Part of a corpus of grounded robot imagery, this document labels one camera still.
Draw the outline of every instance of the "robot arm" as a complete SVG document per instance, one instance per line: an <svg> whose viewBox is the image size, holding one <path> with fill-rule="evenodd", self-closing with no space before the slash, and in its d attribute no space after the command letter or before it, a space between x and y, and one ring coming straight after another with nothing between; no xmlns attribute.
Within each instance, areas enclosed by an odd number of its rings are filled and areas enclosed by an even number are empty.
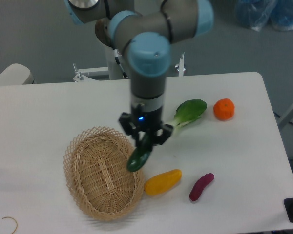
<svg viewBox="0 0 293 234"><path fill-rule="evenodd" d="M128 10L133 7L132 0L65 2L77 22L114 16L108 32L128 64L131 90L131 113L122 113L119 121L136 141L137 148L127 165L130 171L136 171L153 146L163 144L173 131L161 121L170 44L209 31L213 25L212 6L208 0L163 0L159 12L140 16ZM145 132L141 140L140 132Z"/></svg>

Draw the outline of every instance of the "toy yellow pepper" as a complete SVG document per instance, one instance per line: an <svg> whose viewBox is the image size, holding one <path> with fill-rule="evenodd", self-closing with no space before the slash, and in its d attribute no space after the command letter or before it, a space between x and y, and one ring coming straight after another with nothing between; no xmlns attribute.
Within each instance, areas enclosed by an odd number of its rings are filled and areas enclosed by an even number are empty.
<svg viewBox="0 0 293 234"><path fill-rule="evenodd" d="M179 169L156 175L145 183L145 192L149 196L155 196L167 192L178 183L181 176L182 172Z"/></svg>

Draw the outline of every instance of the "white table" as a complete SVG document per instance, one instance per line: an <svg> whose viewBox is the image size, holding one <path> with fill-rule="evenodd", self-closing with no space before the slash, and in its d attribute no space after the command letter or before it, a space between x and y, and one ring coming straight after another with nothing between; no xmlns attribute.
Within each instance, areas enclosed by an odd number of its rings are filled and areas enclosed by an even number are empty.
<svg viewBox="0 0 293 234"><path fill-rule="evenodd" d="M179 168L181 183L168 193L144 195L127 218L93 221L74 203L65 184L63 155L70 141L93 126L122 130L129 111L129 81L0 87L0 234L233 234L291 229L283 199L293 197L293 176L258 73L168 78L163 120L185 100L208 104L203 118L157 146L146 178ZM236 114L216 120L213 104L235 103ZM215 181L196 204L195 181Z"/></svg>

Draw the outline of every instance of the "gray floor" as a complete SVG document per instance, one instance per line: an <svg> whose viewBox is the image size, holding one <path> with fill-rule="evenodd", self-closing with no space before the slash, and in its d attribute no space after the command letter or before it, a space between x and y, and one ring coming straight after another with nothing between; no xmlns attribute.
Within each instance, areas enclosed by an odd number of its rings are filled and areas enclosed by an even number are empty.
<svg viewBox="0 0 293 234"><path fill-rule="evenodd" d="M136 9L148 14L158 9L155 2L136 0ZM270 25L259 33L242 28L233 16L234 0L211 2L213 30L172 45L172 65L184 51L187 75L259 72L273 109L282 114L293 102L293 31L278 32ZM62 0L0 0L0 73L12 63L28 67L37 83L70 82L73 63L106 66L94 23L75 26ZM175 75L170 69L169 76ZM293 158L293 127L286 126L281 135Z"/></svg>

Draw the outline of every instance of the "blue joint cap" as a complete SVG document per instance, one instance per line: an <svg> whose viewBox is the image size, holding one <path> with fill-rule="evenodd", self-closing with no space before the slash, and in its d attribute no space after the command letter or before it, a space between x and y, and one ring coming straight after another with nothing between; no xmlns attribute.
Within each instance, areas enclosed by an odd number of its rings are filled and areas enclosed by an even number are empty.
<svg viewBox="0 0 293 234"><path fill-rule="evenodd" d="M115 32L120 22L126 17L132 16L132 15L136 15L136 13L134 13L133 11L121 11L112 18L108 27L108 33L111 36L112 42L114 42Z"/></svg>
<svg viewBox="0 0 293 234"><path fill-rule="evenodd" d="M76 25L82 25L84 24L83 22L81 22L81 20L77 17L77 15L75 14L75 12L73 11L71 5L69 4L68 0L64 0L65 6L68 9L69 15L71 16L71 18L73 19L74 24Z"/></svg>
<svg viewBox="0 0 293 234"><path fill-rule="evenodd" d="M209 0L197 0L198 22L195 37L208 32L214 25L214 11Z"/></svg>
<svg viewBox="0 0 293 234"><path fill-rule="evenodd" d="M161 76L170 66L170 43L158 33L141 33L129 45L128 62L140 75Z"/></svg>

